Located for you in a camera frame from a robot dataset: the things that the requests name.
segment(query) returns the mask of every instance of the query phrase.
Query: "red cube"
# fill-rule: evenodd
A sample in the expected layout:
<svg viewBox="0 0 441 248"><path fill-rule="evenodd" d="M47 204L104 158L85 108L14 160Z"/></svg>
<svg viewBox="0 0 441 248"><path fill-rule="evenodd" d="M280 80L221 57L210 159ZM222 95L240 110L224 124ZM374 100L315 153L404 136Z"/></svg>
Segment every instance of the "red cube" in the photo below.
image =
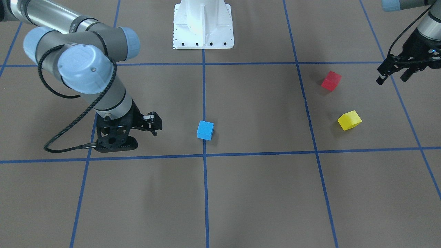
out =
<svg viewBox="0 0 441 248"><path fill-rule="evenodd" d="M330 71L328 75L326 76L325 80L321 84L321 86L329 91L334 91L334 89L337 87L338 83L340 82L341 75Z"/></svg>

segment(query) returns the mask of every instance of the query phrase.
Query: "light blue cap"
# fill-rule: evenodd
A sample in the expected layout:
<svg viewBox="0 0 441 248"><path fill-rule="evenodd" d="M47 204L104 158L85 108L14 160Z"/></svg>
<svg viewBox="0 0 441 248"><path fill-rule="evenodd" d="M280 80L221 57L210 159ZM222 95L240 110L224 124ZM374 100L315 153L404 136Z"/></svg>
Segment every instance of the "light blue cap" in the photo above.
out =
<svg viewBox="0 0 441 248"><path fill-rule="evenodd" d="M381 0L381 5L387 12L401 10L400 0Z"/></svg>
<svg viewBox="0 0 441 248"><path fill-rule="evenodd" d="M36 27L27 33L23 41L23 50L25 50L26 55L35 63L37 63L36 53L37 46L41 38L49 32L56 31L50 27L41 26Z"/></svg>
<svg viewBox="0 0 441 248"><path fill-rule="evenodd" d="M139 42L138 35L133 29L129 27L121 27L126 35L127 40L127 58L125 60L136 57L141 49L141 43Z"/></svg>
<svg viewBox="0 0 441 248"><path fill-rule="evenodd" d="M113 73L110 60L93 45L70 47L61 54L57 66L64 83L83 94L102 92Z"/></svg>

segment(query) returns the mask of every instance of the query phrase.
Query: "black cable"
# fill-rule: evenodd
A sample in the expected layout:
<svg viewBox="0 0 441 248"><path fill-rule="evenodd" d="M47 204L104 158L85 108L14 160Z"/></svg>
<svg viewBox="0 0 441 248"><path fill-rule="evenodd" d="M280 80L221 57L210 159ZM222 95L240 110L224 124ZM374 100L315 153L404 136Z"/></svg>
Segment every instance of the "black cable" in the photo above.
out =
<svg viewBox="0 0 441 248"><path fill-rule="evenodd" d="M434 5L434 4L432 4L432 5L430 5L421 15L419 15L419 17L417 17L417 19L415 19L415 21L413 21L403 32L401 32L400 33L400 35L398 35L398 37L392 42L392 45L390 45L390 48L389 48L389 51L387 52L387 56L389 57L389 55L390 55L390 52L391 52L391 50L392 50L392 47L395 45L395 43L401 38L401 36L407 31L407 30L409 30L409 28L411 27L411 26L413 26L418 20L420 20L420 18L423 16L423 15L425 15L431 8L432 8L432 6Z"/></svg>
<svg viewBox="0 0 441 248"><path fill-rule="evenodd" d="M42 72L42 66L43 66L43 61L45 60L45 58L47 56L49 56L49 54L51 54L54 51L60 50L64 47L64 45L58 45L56 47L52 47L51 49L47 50L43 56L41 56L40 61L38 62L38 75L40 76L40 80L43 83L43 85L52 93L54 93L55 95L62 97L62 98L67 98L67 99L75 99L75 98L79 98L80 95L76 95L76 96L67 96L67 95L63 95L61 93L56 92L53 88L51 88L48 83L46 83L45 78L43 77L43 72Z"/></svg>
<svg viewBox="0 0 441 248"><path fill-rule="evenodd" d="M57 135L55 135L54 137L52 137L52 139L50 141L48 141L45 146L44 146L44 150L50 152L50 153L62 153L62 152L67 152L67 151L71 151L71 150L77 150L77 149L85 149L88 148L87 146L90 144L84 144L84 145L80 145L80 146L76 146L76 147L71 147L71 148L67 148L67 149L62 149L62 150L52 150L49 149L49 146L54 143L59 137L61 137L63 134L65 134L67 131L69 131L69 129L71 129L73 126L75 126L84 116L86 116L87 113L89 113L89 111L91 109L93 109L95 107L95 105L104 97L104 95L106 95L107 91L110 89L110 87L113 84L113 81L115 80L116 77L116 62L112 59L109 58L108 59L111 61L111 63L113 64L113 73L112 73L112 77L110 78L110 82L109 84L106 86L106 88L103 90L103 92L101 92L101 94L98 96L97 99L95 99L95 101L92 102L92 104L90 104L89 107L87 107L86 110L84 110L84 112L79 115L74 121L72 121L67 127L65 127L62 131L60 131Z"/></svg>

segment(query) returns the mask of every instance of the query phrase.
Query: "white plastic base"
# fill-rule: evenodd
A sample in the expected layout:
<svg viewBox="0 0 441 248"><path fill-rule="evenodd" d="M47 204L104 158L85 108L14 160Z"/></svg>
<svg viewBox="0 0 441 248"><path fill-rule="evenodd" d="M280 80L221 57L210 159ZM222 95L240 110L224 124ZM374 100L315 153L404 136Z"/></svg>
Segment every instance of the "white plastic base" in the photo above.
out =
<svg viewBox="0 0 441 248"><path fill-rule="evenodd" d="M224 0L182 0L175 5L173 49L234 46L231 6Z"/></svg>

